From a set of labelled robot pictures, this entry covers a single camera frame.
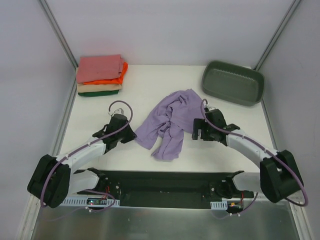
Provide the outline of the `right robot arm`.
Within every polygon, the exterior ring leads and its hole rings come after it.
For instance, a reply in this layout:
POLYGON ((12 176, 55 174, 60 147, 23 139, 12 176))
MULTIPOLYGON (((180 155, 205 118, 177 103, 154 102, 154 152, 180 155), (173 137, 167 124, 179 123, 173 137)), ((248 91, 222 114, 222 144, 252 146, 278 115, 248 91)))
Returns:
POLYGON ((247 136, 235 124, 227 124, 219 109, 200 108, 202 118, 193 121, 192 139, 218 142, 229 147, 258 168, 258 173, 243 170, 229 174, 216 187, 217 195, 222 198, 234 198, 243 191, 262 193, 270 202, 290 201, 290 196, 301 192, 303 203, 295 202, 296 206, 306 206, 308 195, 293 154, 288 150, 270 149, 247 136))

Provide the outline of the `purple t-shirt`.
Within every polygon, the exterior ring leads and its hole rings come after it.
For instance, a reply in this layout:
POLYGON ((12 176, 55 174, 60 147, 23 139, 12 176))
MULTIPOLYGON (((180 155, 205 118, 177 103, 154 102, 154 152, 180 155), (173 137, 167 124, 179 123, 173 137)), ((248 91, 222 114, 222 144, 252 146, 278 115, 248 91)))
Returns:
POLYGON ((159 137, 160 146, 151 154, 158 161, 172 161, 182 151, 185 133, 193 133, 194 119, 201 119, 202 99, 193 90, 179 90, 163 98, 136 129, 136 142, 151 150, 159 137))

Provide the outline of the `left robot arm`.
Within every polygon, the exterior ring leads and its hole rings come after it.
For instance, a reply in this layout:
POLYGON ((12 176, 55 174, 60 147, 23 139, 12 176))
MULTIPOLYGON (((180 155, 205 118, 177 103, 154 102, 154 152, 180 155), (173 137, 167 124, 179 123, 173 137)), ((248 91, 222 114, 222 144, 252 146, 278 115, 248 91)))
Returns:
POLYGON ((82 146, 57 156, 40 158, 27 185, 27 191, 46 206, 56 208, 68 195, 89 192, 99 195, 107 192, 107 176, 94 167, 80 171, 84 165, 97 159, 118 143, 136 138, 127 117, 120 113, 111 116, 108 124, 95 132, 82 146))

